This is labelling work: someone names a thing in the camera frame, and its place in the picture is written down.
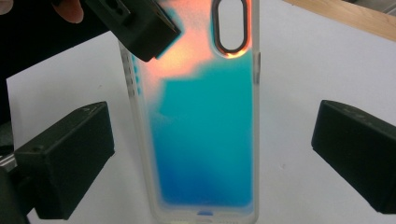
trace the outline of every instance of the clear phone case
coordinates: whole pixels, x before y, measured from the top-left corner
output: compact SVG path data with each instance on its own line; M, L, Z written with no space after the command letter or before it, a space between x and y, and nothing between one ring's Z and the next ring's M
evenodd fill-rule
M226 0L159 0L181 34L145 63L121 47L148 198L161 223L254 223L259 200L259 0L221 42Z

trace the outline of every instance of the hand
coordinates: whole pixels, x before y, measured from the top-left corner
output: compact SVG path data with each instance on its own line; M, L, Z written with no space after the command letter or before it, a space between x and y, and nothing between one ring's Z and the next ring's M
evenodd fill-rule
M0 0L0 15L8 13L12 9L13 5L13 0ZM52 6L66 21L80 23L84 18L84 11L82 10L79 0L63 0L59 6Z

